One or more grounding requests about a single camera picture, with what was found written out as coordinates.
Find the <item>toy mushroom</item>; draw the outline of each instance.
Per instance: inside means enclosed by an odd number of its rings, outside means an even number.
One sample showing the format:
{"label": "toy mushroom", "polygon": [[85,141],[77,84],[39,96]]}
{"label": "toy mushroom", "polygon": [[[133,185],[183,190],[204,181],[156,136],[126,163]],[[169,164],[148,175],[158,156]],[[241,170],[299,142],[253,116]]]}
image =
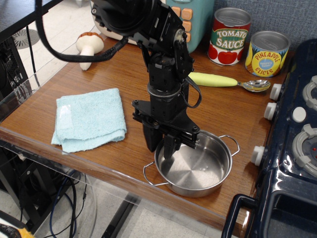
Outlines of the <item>toy mushroom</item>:
{"label": "toy mushroom", "polygon": [[[81,34],[76,42],[76,47],[81,56],[93,56],[104,48],[104,40],[95,32],[85,32]],[[87,70],[91,62],[79,63],[82,70]]]}

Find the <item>oven door handle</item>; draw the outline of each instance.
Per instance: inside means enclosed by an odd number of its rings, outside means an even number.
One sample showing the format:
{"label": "oven door handle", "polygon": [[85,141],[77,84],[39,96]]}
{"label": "oven door handle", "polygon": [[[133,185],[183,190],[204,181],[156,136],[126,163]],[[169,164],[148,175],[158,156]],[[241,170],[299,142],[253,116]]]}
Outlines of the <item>oven door handle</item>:
{"label": "oven door handle", "polygon": [[224,223],[221,238],[230,238],[232,236],[241,207],[254,209],[257,207],[257,200],[244,194],[237,194],[234,196],[229,208],[227,219]]}

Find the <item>tin can lid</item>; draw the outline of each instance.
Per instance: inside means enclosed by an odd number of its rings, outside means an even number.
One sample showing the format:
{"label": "tin can lid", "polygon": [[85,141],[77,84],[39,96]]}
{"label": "tin can lid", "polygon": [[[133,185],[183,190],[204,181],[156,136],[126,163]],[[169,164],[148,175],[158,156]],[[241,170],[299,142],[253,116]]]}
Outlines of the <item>tin can lid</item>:
{"label": "tin can lid", "polygon": [[215,19],[228,27],[235,26],[245,26],[251,23],[251,15],[245,10],[234,8],[234,7],[224,7],[218,9],[214,13]]}
{"label": "tin can lid", "polygon": [[259,31],[251,37],[251,43],[266,51],[283,51],[291,45],[286,35],[275,31]]}

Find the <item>folded towel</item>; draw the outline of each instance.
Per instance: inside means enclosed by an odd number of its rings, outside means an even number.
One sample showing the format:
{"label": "folded towel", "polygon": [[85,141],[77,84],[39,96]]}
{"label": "folded towel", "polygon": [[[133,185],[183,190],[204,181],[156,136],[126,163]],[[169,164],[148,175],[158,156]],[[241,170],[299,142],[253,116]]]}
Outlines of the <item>folded towel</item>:
{"label": "folded towel", "polygon": [[52,144],[71,153],[94,149],[124,139],[127,131],[117,88],[56,100]]}

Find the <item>stove knob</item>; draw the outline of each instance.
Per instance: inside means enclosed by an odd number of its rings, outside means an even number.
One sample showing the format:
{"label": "stove knob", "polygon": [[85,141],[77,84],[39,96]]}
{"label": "stove knob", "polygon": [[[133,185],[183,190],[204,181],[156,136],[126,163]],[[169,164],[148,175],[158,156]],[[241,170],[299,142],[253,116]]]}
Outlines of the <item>stove knob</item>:
{"label": "stove knob", "polygon": [[268,120],[272,120],[273,116],[274,116],[274,112],[276,109],[276,103],[268,103],[266,110],[264,112],[264,118],[268,119]]}
{"label": "stove knob", "polygon": [[262,160],[264,154],[264,146],[255,146],[252,157],[251,157],[251,162],[255,164],[256,166],[259,166]]}
{"label": "stove knob", "polygon": [[281,88],[282,88],[282,84],[275,83],[272,87],[271,94],[270,94],[269,98],[271,98],[274,101],[277,101],[278,96],[281,92]]}
{"label": "stove knob", "polygon": [[297,123],[301,123],[305,120],[306,118],[306,111],[304,108],[302,107],[297,107],[294,109],[293,113],[292,113],[292,119],[297,122]]}

